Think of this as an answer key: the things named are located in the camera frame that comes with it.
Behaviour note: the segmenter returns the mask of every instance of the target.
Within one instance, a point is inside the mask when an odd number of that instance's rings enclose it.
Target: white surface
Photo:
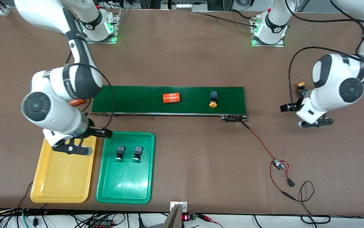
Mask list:
[[[254,216],[252,215],[207,215],[214,221],[220,223],[224,228],[258,228],[255,223]],[[87,215],[77,215],[79,219],[86,219]],[[75,220],[69,215],[48,215],[45,216],[45,221],[49,228],[73,228],[77,224]],[[157,213],[141,214],[145,226],[156,225],[163,223],[166,216]],[[27,218],[27,223],[30,228],[33,228],[34,216]],[[122,215],[116,215],[114,223],[117,224],[123,219]],[[138,228],[138,214],[129,214],[130,228]],[[257,220],[263,228],[313,228],[313,225],[303,223],[298,216],[272,216],[272,215],[257,215]],[[315,221],[322,221],[321,218],[315,218]],[[38,228],[46,228],[41,216],[38,216]],[[19,217],[20,227],[25,227],[21,217]],[[185,227],[190,228],[199,225],[198,228],[221,228],[217,224],[205,222],[201,219],[185,222]],[[360,228],[364,227],[364,219],[359,218],[331,218],[331,222],[324,225],[317,225],[319,228]],[[7,228],[16,228],[16,220],[11,219]],[[127,216],[122,224],[117,225],[116,228],[127,228]]]

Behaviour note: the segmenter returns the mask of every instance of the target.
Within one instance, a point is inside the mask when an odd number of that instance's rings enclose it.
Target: plastic tray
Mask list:
[[[35,172],[31,200],[36,203],[82,203],[89,195],[96,137],[83,140],[93,152],[89,156],[53,151],[44,139]]]
[[[117,162],[117,146],[125,146]],[[134,149],[142,146],[141,162],[133,162]],[[155,136],[146,132],[113,132],[105,139],[96,199],[105,203],[146,204],[151,199]]]

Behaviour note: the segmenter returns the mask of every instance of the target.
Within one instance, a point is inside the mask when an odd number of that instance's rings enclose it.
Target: brown tabletop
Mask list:
[[[246,22],[236,13],[215,14]],[[132,10],[121,22],[117,44],[90,45],[90,49],[115,85],[244,86],[248,125],[276,157],[291,165],[289,175],[296,186],[290,188],[284,172],[274,168],[278,185],[297,196],[300,185],[312,181],[316,191],[305,204],[313,214],[364,215],[364,96],[349,107],[328,112],[335,121],[329,127],[301,129],[295,113],[279,112],[279,106],[289,102],[287,71],[292,55],[313,45],[353,53],[360,29],[351,22],[309,23],[293,18],[290,25],[284,48],[252,47],[245,26],[183,10]],[[313,88],[311,69],[325,53],[301,53],[293,65],[292,81]],[[62,66],[68,54],[64,36],[34,27],[15,9],[0,17],[0,208],[17,207],[37,167],[43,134],[20,111],[31,77]],[[107,117],[92,118],[97,125],[107,121]],[[168,211],[170,201],[187,201],[188,209],[198,212],[305,213],[299,203],[275,188],[269,178],[271,157],[239,123],[210,117],[127,116],[115,118],[110,129],[155,134],[150,203],[96,201],[100,140],[88,199],[47,208]],[[41,205],[27,195],[22,207]]]

